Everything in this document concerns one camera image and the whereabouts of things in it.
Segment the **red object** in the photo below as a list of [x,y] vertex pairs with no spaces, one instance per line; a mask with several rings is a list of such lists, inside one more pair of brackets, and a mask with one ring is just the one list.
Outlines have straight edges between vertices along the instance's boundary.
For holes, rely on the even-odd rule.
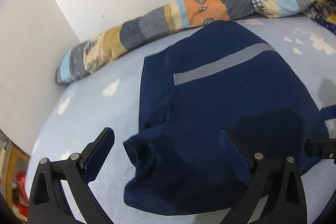
[[28,218],[28,207],[19,203],[17,205],[17,208],[19,209],[20,215],[23,215],[24,217]]
[[26,195],[26,191],[25,191],[25,182],[26,182],[26,172],[25,171],[21,171],[19,173],[16,174],[16,180],[17,180],[17,184],[19,186],[19,190],[20,190],[20,196],[25,200],[25,201],[29,201],[27,195]]

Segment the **navy blue garment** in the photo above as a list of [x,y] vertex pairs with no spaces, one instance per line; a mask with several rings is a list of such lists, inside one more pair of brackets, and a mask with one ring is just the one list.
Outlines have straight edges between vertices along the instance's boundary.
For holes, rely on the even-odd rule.
[[160,215],[233,206],[246,185],[221,150],[224,127],[268,159],[294,157],[301,174],[320,161],[305,154],[305,141],[329,136],[282,57],[239,24],[218,21],[145,58],[139,133],[124,143],[136,167],[125,204]]

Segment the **silver bolt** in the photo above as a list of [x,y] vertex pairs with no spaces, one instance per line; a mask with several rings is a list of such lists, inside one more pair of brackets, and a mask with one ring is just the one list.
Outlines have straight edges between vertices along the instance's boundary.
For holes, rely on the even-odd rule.
[[70,159],[72,160],[77,160],[79,158],[79,154],[78,153],[73,153],[71,156],[70,156]]
[[47,158],[42,158],[42,159],[40,160],[40,163],[41,163],[41,164],[45,164],[47,161],[48,161]]
[[262,160],[264,158],[263,154],[261,153],[255,153],[254,154],[254,157],[257,159],[257,160]]
[[287,161],[292,164],[293,162],[295,162],[293,157],[287,157]]

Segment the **reflective strip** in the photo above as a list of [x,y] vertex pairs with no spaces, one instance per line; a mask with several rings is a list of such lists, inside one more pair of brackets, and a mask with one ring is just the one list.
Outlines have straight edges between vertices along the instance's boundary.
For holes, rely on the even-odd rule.
[[174,85],[181,85],[193,80],[213,75],[222,70],[246,62],[264,51],[276,52],[272,46],[266,43],[254,44],[239,52],[235,52],[234,54],[230,54],[220,60],[203,65],[196,69],[181,73],[174,73]]

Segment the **bed sheet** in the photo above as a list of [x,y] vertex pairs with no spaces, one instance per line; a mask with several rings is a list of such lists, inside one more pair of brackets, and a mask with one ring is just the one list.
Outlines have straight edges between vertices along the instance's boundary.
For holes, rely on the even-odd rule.
[[[336,104],[336,36],[333,33],[302,16],[271,20],[254,15],[237,22],[278,51],[306,85],[319,109]],[[41,158],[65,160],[72,153],[81,152],[104,127],[110,127],[115,131],[115,144],[89,187],[115,224],[220,223],[229,209],[188,216],[160,216],[128,207],[123,201],[124,187],[133,178],[135,167],[122,143],[138,133],[143,59],[197,30],[199,28],[186,30],[149,43],[69,85],[34,146],[27,173],[27,194]],[[327,126],[330,136],[335,137],[335,121],[330,120]],[[309,224],[318,217],[336,189],[335,176],[332,160],[322,160],[302,176]],[[85,222],[67,183],[63,186],[75,217]],[[259,217],[265,201],[266,198],[260,200],[250,221]]]

